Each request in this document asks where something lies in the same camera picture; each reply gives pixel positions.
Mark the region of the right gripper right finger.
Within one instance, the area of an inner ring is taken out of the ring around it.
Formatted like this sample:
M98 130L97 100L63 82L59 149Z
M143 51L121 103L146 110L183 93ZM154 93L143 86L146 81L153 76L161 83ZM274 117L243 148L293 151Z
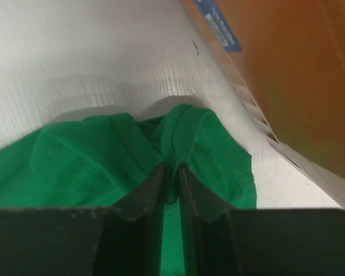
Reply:
M186 275L345 275L345 210L238 209L179 178Z

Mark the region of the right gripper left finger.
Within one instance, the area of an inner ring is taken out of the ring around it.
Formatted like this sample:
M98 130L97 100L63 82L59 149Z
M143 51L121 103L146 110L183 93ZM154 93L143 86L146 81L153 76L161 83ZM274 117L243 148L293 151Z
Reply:
M0 275L159 275L164 165L111 206L1 208Z

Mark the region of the green t-shirt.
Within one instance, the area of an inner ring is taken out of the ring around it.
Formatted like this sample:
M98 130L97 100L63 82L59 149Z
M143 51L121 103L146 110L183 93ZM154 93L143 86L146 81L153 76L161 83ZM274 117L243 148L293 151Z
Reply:
M256 208L251 155L210 109L180 104L144 121L128 113L45 126L0 150L0 208L109 206L167 167L162 275L184 275L178 169L237 208Z

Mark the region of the orange plastic basket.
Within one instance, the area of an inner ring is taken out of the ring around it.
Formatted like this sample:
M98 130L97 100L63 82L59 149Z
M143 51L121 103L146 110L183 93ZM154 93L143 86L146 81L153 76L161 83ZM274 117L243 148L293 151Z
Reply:
M345 1L183 1L276 139L345 180Z

